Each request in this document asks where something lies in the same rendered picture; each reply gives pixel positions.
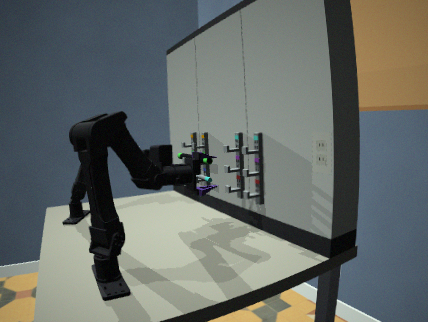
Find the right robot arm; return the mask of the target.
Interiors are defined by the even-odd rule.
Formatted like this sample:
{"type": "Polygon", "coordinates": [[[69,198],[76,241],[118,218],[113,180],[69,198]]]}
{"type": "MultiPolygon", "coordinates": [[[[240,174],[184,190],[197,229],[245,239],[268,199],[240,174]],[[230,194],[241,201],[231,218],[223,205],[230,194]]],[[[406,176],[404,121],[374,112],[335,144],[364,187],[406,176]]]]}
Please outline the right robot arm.
{"type": "MultiPolygon", "coordinates": [[[[150,146],[148,159],[123,123],[127,115],[123,111],[114,113],[98,114],[74,124],[69,131],[70,142],[74,152],[78,152],[84,174],[91,213],[89,253],[94,254],[96,268],[92,265],[92,270],[104,301],[131,294],[116,257],[125,243],[125,232],[113,201],[107,147],[117,154],[140,189],[160,190],[164,185],[174,185],[178,175],[173,167],[189,165],[172,164],[172,145],[150,146]]],[[[180,185],[189,183],[174,186],[180,185]]]]}

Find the grey metal bar with teal end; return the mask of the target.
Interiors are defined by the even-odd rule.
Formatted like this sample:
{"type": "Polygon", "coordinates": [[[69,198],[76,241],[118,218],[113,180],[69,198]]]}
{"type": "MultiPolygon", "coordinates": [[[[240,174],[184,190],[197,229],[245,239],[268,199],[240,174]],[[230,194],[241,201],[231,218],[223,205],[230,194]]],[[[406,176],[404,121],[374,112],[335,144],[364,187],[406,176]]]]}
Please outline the grey metal bar with teal end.
{"type": "Polygon", "coordinates": [[[212,178],[210,178],[210,177],[207,177],[207,176],[204,176],[204,175],[196,175],[196,176],[198,176],[198,178],[199,179],[202,179],[202,180],[204,180],[204,181],[207,181],[207,182],[212,182],[212,178]]]}

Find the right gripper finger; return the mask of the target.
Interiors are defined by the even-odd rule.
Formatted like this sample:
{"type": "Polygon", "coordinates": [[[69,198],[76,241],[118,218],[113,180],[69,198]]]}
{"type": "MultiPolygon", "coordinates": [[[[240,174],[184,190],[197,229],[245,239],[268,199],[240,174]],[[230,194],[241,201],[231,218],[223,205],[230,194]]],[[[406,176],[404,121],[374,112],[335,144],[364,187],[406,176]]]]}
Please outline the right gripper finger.
{"type": "Polygon", "coordinates": [[[207,194],[210,190],[212,190],[212,189],[214,189],[214,188],[216,188],[216,187],[218,187],[217,185],[210,185],[210,186],[200,186],[200,187],[197,187],[197,189],[199,189],[199,196],[204,196],[205,194],[207,194]],[[211,188],[210,188],[211,187],[211,188]],[[205,189],[206,188],[206,190],[202,190],[202,189],[205,189]]]}
{"type": "Polygon", "coordinates": [[[206,158],[216,158],[216,157],[215,156],[209,156],[207,154],[204,154],[204,153],[200,152],[200,158],[201,159],[206,159],[206,158]]]}

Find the light grey panel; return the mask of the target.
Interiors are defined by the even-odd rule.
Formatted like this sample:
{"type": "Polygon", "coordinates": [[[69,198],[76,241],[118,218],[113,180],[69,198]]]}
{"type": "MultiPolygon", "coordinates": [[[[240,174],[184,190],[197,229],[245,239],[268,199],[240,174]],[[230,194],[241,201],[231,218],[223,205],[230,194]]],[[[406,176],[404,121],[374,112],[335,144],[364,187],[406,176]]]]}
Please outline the light grey panel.
{"type": "Polygon", "coordinates": [[[356,244],[360,124],[350,0],[243,0],[166,51],[173,164],[208,132],[210,185],[174,191],[327,258],[356,244]],[[264,204],[237,198],[235,132],[262,132],[264,204]]]}

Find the black bar with green end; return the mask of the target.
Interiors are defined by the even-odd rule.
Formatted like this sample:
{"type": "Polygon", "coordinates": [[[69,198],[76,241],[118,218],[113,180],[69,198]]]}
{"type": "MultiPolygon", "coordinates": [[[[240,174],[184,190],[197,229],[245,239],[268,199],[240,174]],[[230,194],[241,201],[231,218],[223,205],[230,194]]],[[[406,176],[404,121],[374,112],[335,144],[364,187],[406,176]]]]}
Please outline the black bar with green end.
{"type": "MultiPolygon", "coordinates": [[[[184,154],[184,153],[179,153],[178,154],[178,158],[179,159],[182,159],[182,158],[191,158],[191,159],[193,159],[191,154],[184,154]]],[[[213,162],[212,158],[200,159],[200,163],[204,163],[204,164],[210,165],[210,164],[212,164],[212,162],[213,162]]]]}

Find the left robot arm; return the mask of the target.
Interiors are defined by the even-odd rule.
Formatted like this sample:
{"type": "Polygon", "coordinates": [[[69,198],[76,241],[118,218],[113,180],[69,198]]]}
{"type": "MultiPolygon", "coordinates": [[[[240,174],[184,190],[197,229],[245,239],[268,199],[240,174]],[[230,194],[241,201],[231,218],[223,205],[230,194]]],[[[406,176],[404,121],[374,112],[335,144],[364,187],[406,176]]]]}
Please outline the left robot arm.
{"type": "MultiPolygon", "coordinates": [[[[150,150],[144,149],[143,153],[150,159],[150,150]]],[[[63,225],[75,225],[90,213],[90,210],[83,210],[82,201],[80,201],[85,197],[87,191],[81,164],[75,180],[76,184],[73,183],[71,201],[69,202],[70,217],[62,222],[63,225]]]]}

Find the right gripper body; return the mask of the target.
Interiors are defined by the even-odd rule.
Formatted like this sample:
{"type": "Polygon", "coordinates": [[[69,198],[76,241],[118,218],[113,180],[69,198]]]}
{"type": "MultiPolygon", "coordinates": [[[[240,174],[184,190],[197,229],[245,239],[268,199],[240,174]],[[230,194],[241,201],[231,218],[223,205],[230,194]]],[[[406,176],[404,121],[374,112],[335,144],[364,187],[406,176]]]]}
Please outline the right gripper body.
{"type": "Polygon", "coordinates": [[[197,189],[196,184],[196,175],[201,174],[201,165],[200,165],[200,152],[193,152],[193,158],[185,158],[185,164],[189,164],[188,166],[175,166],[176,175],[176,184],[186,184],[186,189],[192,190],[192,194],[199,195],[199,189],[197,189]]]}

